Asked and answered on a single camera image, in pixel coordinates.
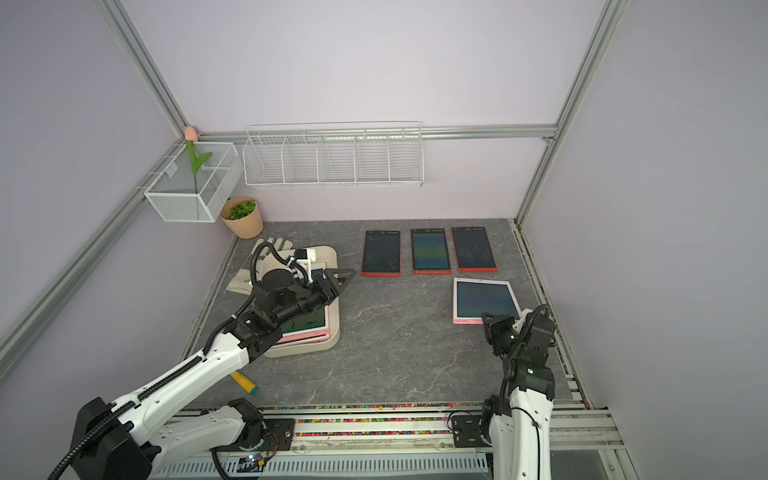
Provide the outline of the cream plastic storage tray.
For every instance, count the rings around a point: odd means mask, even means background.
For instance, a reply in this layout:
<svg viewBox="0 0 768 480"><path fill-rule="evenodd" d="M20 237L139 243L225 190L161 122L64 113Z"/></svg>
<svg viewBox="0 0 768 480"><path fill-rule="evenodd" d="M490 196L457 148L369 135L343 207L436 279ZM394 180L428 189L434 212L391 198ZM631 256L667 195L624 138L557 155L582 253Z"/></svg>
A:
<svg viewBox="0 0 768 480"><path fill-rule="evenodd" d="M326 268L336 268L338 257L336 250L330 246L315 246L316 260L323 263ZM307 354L329 350L334 347L340 338L339 301L335 300L328 306L328 322L330 326L330 338L326 341L317 341L299 345L275 345L266 353L267 358L280 358L293 355Z"/></svg>

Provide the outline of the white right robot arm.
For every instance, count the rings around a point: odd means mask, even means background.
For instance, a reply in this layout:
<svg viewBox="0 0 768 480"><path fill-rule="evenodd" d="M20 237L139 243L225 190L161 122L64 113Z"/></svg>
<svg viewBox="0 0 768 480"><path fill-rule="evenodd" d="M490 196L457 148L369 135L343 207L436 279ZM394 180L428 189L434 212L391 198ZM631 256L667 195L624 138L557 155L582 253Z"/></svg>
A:
<svg viewBox="0 0 768 480"><path fill-rule="evenodd" d="M499 392L485 401L481 417L493 477L549 479L555 377L547 361L556 333L550 307L541 304L518 318L485 313L482 320L486 341L502 362Z"/></svg>

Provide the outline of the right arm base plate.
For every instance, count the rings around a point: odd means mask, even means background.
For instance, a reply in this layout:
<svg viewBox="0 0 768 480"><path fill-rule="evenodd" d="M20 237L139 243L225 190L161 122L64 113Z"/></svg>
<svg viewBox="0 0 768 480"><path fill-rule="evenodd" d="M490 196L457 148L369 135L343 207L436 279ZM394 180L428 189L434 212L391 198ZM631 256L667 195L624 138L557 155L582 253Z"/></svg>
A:
<svg viewBox="0 0 768 480"><path fill-rule="evenodd" d="M482 416L465 411L451 412L446 425L457 448L491 447L487 428L483 425Z"/></svg>

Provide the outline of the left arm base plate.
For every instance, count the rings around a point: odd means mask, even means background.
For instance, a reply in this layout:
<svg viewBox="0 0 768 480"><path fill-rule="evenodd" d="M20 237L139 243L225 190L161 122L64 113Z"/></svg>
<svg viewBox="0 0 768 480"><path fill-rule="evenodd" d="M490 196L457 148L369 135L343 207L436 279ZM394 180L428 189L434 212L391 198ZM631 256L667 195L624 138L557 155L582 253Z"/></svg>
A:
<svg viewBox="0 0 768 480"><path fill-rule="evenodd" d="M245 452L282 452L289 451L294 439L296 421L292 418L263 420L259 427L246 428L246 437L238 449Z"/></svg>

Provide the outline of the potted green plant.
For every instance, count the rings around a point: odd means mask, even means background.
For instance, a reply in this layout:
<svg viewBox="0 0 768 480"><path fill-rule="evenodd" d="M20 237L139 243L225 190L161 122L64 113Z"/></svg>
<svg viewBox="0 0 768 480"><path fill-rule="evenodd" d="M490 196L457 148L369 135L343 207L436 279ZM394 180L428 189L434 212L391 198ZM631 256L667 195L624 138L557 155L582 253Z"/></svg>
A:
<svg viewBox="0 0 768 480"><path fill-rule="evenodd" d="M223 206L219 217L241 239L252 239L264 230L264 222L255 198L236 196Z"/></svg>

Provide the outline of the pink writing tablet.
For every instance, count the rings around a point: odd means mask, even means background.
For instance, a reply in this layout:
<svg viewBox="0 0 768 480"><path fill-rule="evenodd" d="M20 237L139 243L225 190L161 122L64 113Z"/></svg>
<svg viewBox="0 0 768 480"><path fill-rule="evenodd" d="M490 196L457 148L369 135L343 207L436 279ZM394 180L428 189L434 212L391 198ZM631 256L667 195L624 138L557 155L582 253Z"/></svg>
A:
<svg viewBox="0 0 768 480"><path fill-rule="evenodd" d="M328 309L329 307L326 306L322 310L315 310L310 313L302 314L298 317L293 318L291 321L287 322L282 326L282 332L283 335L288 332L295 332L300 330L307 330L307 329L317 329L317 328L329 328L329 322L328 322Z"/></svg>
<svg viewBox="0 0 768 480"><path fill-rule="evenodd" d="M307 329L288 332L278 341L278 345L299 345L317 341L326 341L330 338L329 328Z"/></svg>

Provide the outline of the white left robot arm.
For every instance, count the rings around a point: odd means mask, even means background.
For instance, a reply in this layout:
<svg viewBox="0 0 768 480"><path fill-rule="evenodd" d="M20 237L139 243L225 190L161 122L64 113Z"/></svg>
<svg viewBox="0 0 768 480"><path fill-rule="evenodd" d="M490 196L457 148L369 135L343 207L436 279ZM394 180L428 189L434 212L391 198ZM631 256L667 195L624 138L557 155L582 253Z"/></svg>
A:
<svg viewBox="0 0 768 480"><path fill-rule="evenodd" d="M245 399L175 425L167 422L209 387L276 345L287 322L331 305L355 276L327 268L311 280L272 270L203 348L160 378L113 402L95 398L78 412L70 450L50 473L73 468L81 479L146 479L162 468L223 447L254 450L269 432Z"/></svg>

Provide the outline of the yellow blue handled tool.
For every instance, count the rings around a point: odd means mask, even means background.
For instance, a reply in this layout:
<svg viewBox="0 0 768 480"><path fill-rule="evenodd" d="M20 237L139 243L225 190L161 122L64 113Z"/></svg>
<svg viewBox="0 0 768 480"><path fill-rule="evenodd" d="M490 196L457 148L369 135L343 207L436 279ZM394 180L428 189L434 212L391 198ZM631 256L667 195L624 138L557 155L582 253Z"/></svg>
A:
<svg viewBox="0 0 768 480"><path fill-rule="evenodd" d="M258 392L259 387L242 373L235 371L231 377L249 395L255 395Z"/></svg>

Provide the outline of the artificial pink tulip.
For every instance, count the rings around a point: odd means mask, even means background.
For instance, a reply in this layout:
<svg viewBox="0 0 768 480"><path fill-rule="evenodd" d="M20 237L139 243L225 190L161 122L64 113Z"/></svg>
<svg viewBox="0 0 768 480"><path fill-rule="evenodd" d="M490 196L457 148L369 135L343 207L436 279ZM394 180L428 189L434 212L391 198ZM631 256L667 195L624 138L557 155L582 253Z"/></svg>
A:
<svg viewBox="0 0 768 480"><path fill-rule="evenodd" d="M193 186L196 193L199 192L197 175L201 167L211 158L211 152L199 154L195 149L195 144L199 140L198 132L193 126L186 126L184 129L184 140L187 154L190 159L190 168L193 177Z"/></svg>

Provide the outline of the black frame writing tablet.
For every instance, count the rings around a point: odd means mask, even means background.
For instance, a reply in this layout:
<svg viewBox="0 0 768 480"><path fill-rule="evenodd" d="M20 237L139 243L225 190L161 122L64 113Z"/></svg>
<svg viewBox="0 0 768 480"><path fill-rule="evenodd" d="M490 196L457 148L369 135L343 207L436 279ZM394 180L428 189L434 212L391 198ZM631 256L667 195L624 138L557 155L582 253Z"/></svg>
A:
<svg viewBox="0 0 768 480"><path fill-rule="evenodd" d="M401 233L391 230L367 231L361 275L399 277L401 275Z"/></svg>

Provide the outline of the small red writing tablet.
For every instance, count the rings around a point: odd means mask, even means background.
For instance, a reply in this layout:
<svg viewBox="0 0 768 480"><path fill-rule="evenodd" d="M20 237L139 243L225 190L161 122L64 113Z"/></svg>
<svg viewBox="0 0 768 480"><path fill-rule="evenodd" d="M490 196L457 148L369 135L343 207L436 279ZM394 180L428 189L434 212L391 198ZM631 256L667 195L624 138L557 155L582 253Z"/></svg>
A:
<svg viewBox="0 0 768 480"><path fill-rule="evenodd" d="M452 227L451 233L460 272L498 271L484 227Z"/></svg>

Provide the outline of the white writing tablet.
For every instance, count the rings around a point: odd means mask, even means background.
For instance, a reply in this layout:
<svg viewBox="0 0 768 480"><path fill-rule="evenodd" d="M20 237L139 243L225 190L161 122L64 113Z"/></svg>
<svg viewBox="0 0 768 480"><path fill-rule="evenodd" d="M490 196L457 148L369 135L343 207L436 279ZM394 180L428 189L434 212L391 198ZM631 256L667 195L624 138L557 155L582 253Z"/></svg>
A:
<svg viewBox="0 0 768 480"><path fill-rule="evenodd" d="M453 279L454 324L482 324L484 314L520 319L520 306L507 281Z"/></svg>

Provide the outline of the large red writing tablet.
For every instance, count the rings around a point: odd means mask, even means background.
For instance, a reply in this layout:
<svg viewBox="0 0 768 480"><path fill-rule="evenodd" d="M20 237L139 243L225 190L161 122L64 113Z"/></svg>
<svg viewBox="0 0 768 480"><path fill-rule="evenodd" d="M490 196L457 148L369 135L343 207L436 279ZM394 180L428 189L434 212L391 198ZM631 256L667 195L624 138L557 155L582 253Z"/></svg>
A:
<svg viewBox="0 0 768 480"><path fill-rule="evenodd" d="M420 275L451 274L447 237L444 229L412 229L412 271Z"/></svg>

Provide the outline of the white mesh wall box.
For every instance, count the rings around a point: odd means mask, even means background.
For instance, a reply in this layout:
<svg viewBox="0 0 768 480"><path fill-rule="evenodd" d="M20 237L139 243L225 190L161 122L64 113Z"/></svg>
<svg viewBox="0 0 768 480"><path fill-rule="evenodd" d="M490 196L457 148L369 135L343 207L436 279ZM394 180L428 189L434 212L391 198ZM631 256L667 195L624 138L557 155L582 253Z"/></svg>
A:
<svg viewBox="0 0 768 480"><path fill-rule="evenodd" d="M165 222L215 222L243 175L243 160L235 144L197 142L195 149L199 154L212 153L198 172L198 193L194 190L185 145L170 156L144 192L145 198Z"/></svg>

